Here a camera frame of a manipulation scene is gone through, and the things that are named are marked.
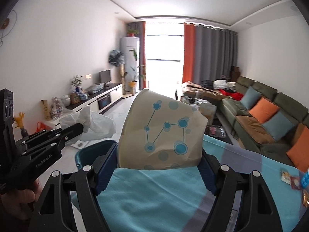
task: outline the human hand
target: human hand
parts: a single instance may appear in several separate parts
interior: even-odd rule
[[[21,220],[29,219],[25,211],[23,211],[21,204],[28,204],[37,202],[42,192],[42,186],[39,179],[35,180],[30,186],[30,189],[25,190],[11,190],[1,195],[2,205],[5,210],[12,216]]]

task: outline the window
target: window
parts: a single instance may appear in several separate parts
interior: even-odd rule
[[[180,23],[146,24],[146,74],[149,89],[173,98],[182,82],[183,31]]]

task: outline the orange curtain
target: orange curtain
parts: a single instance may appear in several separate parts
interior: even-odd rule
[[[142,44],[143,46],[140,48],[140,50],[143,51],[143,57],[142,57],[143,63],[142,63],[142,65],[146,65],[146,54],[145,54],[146,22],[143,21],[142,23],[143,24],[142,24],[141,28],[142,28],[143,33],[140,34],[140,44]],[[142,74],[145,76],[145,79],[143,79],[143,81],[142,81],[142,88],[144,89],[144,88],[147,88],[147,85],[146,85],[146,67],[145,66],[142,67]]]
[[[195,50],[195,26],[194,24],[184,24],[184,60],[182,82],[193,80]]]

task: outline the blue cushion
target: blue cushion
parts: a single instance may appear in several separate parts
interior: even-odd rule
[[[262,94],[260,92],[250,86],[240,102],[244,107],[250,110],[261,98],[261,96]]]
[[[294,127],[294,124],[279,111],[262,126],[275,141],[279,141]]]

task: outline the paper cup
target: paper cup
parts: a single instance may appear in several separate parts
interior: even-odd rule
[[[206,125],[195,107],[144,89],[123,126],[118,166],[139,170],[197,166]]]

